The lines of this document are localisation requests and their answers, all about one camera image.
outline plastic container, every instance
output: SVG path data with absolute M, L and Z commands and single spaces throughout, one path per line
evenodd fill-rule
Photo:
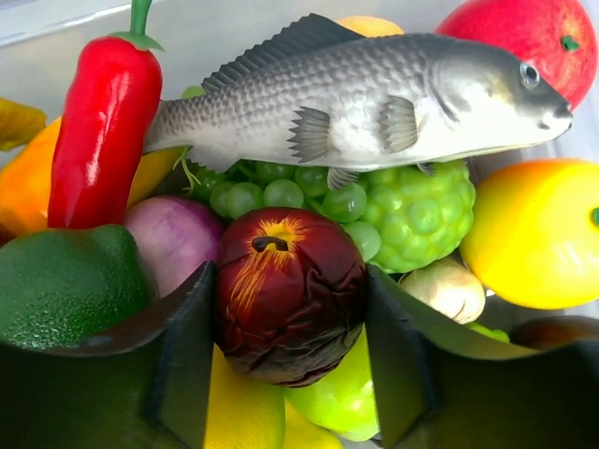
M 163 96 L 175 97 L 188 85 L 197 84 L 220 64 L 240 54 L 248 47 L 248 43 L 261 42 L 310 12 L 332 19 L 354 14 L 375 15 L 396 22 L 406 32 L 415 32 L 432 30 L 459 3 L 462 2 L 155 0 L 148 27 L 152 30 L 152 36 L 166 49 L 166 52 L 157 54 L 164 71 Z M 594 22 L 599 23 L 599 4 L 594 0 L 581 0 L 581 3 L 592 15 Z M 115 29 L 125 29 L 127 24 L 126 0 L 0 0 L 0 80 L 3 81 L 0 95 L 36 105 L 46 111 L 49 121 L 53 120 L 61 113 L 62 102 L 81 48 L 90 39 Z M 544 156 L 574 156 L 599 161 L 599 135 L 595 131 L 597 125 L 599 89 L 595 81 L 591 92 L 575 112 L 575 124 L 569 133 L 548 146 L 478 157 L 473 160 L 473 176 L 480 180 L 499 167 Z M 0 165 L 10 157 L 12 153 L 0 154 Z M 375 269 L 371 270 L 373 278 L 377 280 L 373 288 L 373 297 L 376 298 L 374 303 L 377 305 L 371 311 L 367 328 L 373 359 L 373 378 L 377 385 L 379 418 L 386 447 L 392 447 L 391 443 L 407 434 L 409 428 L 414 428 L 415 431 L 398 447 L 547 449 L 563 448 L 566 444 L 577 449 L 593 447 L 586 444 L 590 435 L 597 436 L 588 426 L 594 423 L 595 427 L 599 427 L 599 418 L 595 418 L 596 409 L 592 409 L 592 403 L 598 403 L 599 399 L 596 391 L 599 384 L 597 345 L 573 345 L 559 353 L 520 359 L 524 355 L 520 349 L 473 336 L 472 332 L 464 333 L 464 329 L 454 326 L 453 322 L 443 316 L 422 310 L 410 297 L 402 297 L 402 305 L 398 306 L 397 301 L 391 299 L 401 293 L 380 278 Z M 155 318 L 155 327 L 146 327 L 145 333 L 139 333 L 142 326 L 139 326 L 139 321 L 134 320 L 116 330 L 112 329 L 108 336 L 88 340 L 75 352 L 56 352 L 54 358 L 0 346 L 3 376 L 6 376 L 2 378 L 3 397 L 6 395 L 8 400 L 5 403 L 20 404 L 13 410 L 5 407 L 0 413 L 0 446 L 15 449 L 183 447 L 177 446 L 176 439 L 168 440 L 168 437 L 153 440 L 152 436 L 156 435 L 154 432 L 161 431 L 171 436 L 178 435 L 183 441 L 193 440 L 197 435 L 190 432 L 190 424 L 184 417 L 193 413 L 201 419 L 201 403 L 206 399 L 207 387 L 205 384 L 197 387 L 192 384 L 171 383 L 169 379 L 173 378 L 172 371 L 156 360 L 160 355 L 182 356 L 178 351 L 184 351 L 185 345 L 181 346 L 182 342 L 193 337 L 193 332 L 186 332 L 190 331 L 193 324 L 190 323 L 195 315 L 189 315 L 192 318 L 187 322 L 183 319 L 175 320 L 170 326 L 167 326 L 165 320 L 172 314 L 187 310 L 186 308 L 197 311 L 206 307 L 207 296 L 203 288 L 211 281 L 210 272 L 210 267 L 203 267 L 197 273 L 198 277 L 204 275 L 204 283 L 201 283 L 204 286 L 197 287 L 188 295 L 192 290 L 191 282 L 186 285 L 185 291 L 178 292 L 179 308 L 146 311 L 146 318 Z M 553 313 L 586 314 L 599 318 L 599 301 Z M 524 310 L 490 298 L 479 321 L 489 326 L 510 328 L 537 314 L 546 315 L 549 312 Z M 377 332 L 376 329 L 384 329 L 386 332 Z M 401 349 L 390 352 L 390 340 L 395 342 L 394 347 Z M 462 351 L 465 341 L 470 348 L 469 354 Z M 206 360 L 210 360 L 211 350 L 203 348 L 201 354 L 197 353 L 195 358 L 192 357 L 192 361 L 187 364 L 187 369 L 191 370 L 188 372 L 195 372 L 204 378 L 209 376 L 202 369 L 202 364 L 205 365 Z M 96 403 L 107 400 L 111 392 L 116 394 L 116 390 L 110 390 L 110 382 L 100 382 L 92 373 L 98 367 L 103 367 L 106 370 L 104 375 L 109 379 L 110 373 L 116 372 L 115 369 L 128 366 L 128 362 L 119 365 L 125 363 L 125 357 L 137 357 L 135 363 L 139 363 L 139 370 L 136 371 L 138 380 L 131 381 L 138 387 L 139 408 L 122 411 L 123 419 L 120 422 L 116 419 L 110 421 L 109 431 L 104 432 L 110 434 L 111 431 L 122 431 L 128 435 L 125 440 L 117 433 L 112 440 L 110 435 L 99 440 L 99 433 L 94 432 L 93 426 L 89 424 L 89 420 L 94 419 L 90 414 L 80 413 L 75 416 L 68 412 L 56 413 L 60 407 L 63 407 L 60 409 L 63 411 L 68 411 L 68 407 L 73 407 L 71 411 L 78 410 L 78 407 L 89 409 L 90 402 L 75 399 L 71 401 L 68 400 L 68 395 L 76 398 L 90 388 L 90 391 L 96 393 Z M 559 369 L 563 363 L 574 364 L 570 366 L 576 367 L 576 372 Z M 23 366 L 31 369 L 24 373 Z M 517 378 L 516 372 L 530 374 L 523 381 L 521 376 Z M 121 380 L 118 376 L 113 378 L 113 385 Z M 459 393 L 461 387 L 472 383 L 482 384 L 479 391 L 481 398 L 495 402 L 490 402 L 485 407 L 483 399 L 460 398 L 456 392 Z M 502 386 L 512 388 L 511 394 L 493 393 L 503 391 Z M 536 402 L 528 401 L 522 405 L 518 394 L 528 394 L 529 399 L 535 398 Z M 150 395 L 153 399 L 148 401 L 144 395 Z M 189 395 L 195 395 L 195 406 L 190 404 L 193 401 L 182 401 L 182 398 L 188 398 Z M 56 405 L 59 398 L 66 398 L 60 407 Z M 539 423 L 548 422 L 543 419 L 522 423 L 523 414 L 510 413 L 509 407 L 524 407 L 530 413 L 552 413 L 556 419 L 553 423 L 555 427 L 539 427 Z M 564 413 L 565 409 L 570 410 L 570 413 Z M 115 411 L 102 407 L 95 412 L 115 415 Z M 16 422 L 14 416 L 19 416 L 19 413 L 21 416 L 28 416 L 27 420 Z M 448 416 L 454 416 L 454 421 L 457 419 L 455 417 L 459 417 L 469 425 L 460 429 L 461 434 L 448 432 L 447 426 L 452 423 Z M 498 416 L 503 421 L 494 422 Z M 158 423 L 157 430 L 150 430 L 152 422 Z M 556 430 L 559 426 L 562 426 L 561 431 Z M 547 432 L 550 435 L 562 435 L 563 439 L 560 441 L 549 438 L 544 441 L 544 431 L 546 435 Z M 497 435 L 493 445 L 489 445 L 485 433 Z M 522 438 L 524 433 L 531 438 L 536 435 L 537 439 Z M 429 437 L 436 437 L 436 440 L 427 440 L 427 434 Z M 3 438 L 7 439 L 9 445 L 3 444 Z M 344 447 L 374 446 L 372 443 L 348 442 Z

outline brown fruit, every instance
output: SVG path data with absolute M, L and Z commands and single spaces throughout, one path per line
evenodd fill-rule
M 241 374 L 313 384 L 358 339 L 366 268 L 349 235 L 321 215 L 290 208 L 243 215 L 223 235 L 216 269 L 214 341 Z
M 510 333 L 512 343 L 539 350 L 578 339 L 599 340 L 599 320 L 588 316 L 549 316 L 528 321 Z

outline red chili pepper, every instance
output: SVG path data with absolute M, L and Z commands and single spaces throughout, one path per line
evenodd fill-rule
M 132 0 L 131 29 L 89 42 L 71 83 L 51 167 L 48 227 L 121 224 L 162 91 L 145 35 L 152 0 Z

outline toy fish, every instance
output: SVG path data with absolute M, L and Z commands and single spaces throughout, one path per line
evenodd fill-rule
M 436 34 L 364 37 L 311 14 L 222 65 L 206 94 L 163 101 L 145 152 L 193 146 L 226 171 L 240 159 L 359 172 L 538 145 L 572 126 L 536 68 L 497 47 Z

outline lemon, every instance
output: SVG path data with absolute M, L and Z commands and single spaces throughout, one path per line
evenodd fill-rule
M 402 35 L 403 30 L 394 22 L 374 16 L 348 16 L 338 24 L 366 37 Z
M 343 449 L 332 432 L 304 418 L 285 399 L 285 443 L 283 449 Z
M 284 438 L 283 389 L 240 376 L 214 346 L 204 448 L 282 449 Z

